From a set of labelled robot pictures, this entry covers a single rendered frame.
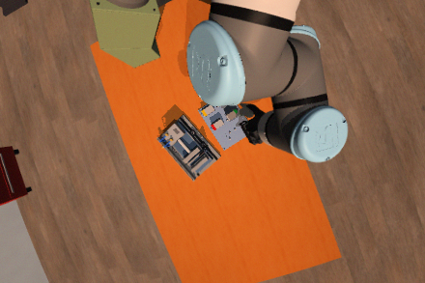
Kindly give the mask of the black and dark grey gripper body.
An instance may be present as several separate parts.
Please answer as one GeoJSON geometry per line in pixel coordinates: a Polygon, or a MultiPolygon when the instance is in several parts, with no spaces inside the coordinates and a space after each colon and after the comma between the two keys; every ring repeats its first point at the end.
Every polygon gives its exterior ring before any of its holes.
{"type": "Polygon", "coordinates": [[[266,112],[261,111],[260,114],[257,113],[256,115],[254,115],[254,118],[250,119],[249,121],[243,121],[239,124],[245,136],[247,137],[248,142],[253,145],[263,143],[258,133],[258,123],[265,113],[266,112]],[[259,143],[257,141],[259,141],[259,143]]]}

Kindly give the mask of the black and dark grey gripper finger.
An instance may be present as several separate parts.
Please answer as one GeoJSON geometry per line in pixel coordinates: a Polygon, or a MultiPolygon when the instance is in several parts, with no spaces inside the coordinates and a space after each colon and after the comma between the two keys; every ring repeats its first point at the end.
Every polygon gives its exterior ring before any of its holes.
{"type": "Polygon", "coordinates": [[[260,114],[260,112],[262,111],[256,105],[251,103],[240,103],[240,106],[242,107],[242,109],[236,114],[238,117],[246,116],[247,118],[251,118],[256,115],[256,113],[260,114]]]}

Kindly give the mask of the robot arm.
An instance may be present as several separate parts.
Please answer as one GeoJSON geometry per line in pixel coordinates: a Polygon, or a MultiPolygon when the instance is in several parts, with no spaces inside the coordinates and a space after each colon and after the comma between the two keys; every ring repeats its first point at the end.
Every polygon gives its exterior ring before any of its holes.
{"type": "Polygon", "coordinates": [[[258,123],[261,140],[323,162],[342,150],[348,125],[328,105],[315,30],[294,25],[299,2],[212,0],[209,20],[190,33],[187,69],[196,94],[211,106],[271,98],[273,110],[258,123]]]}

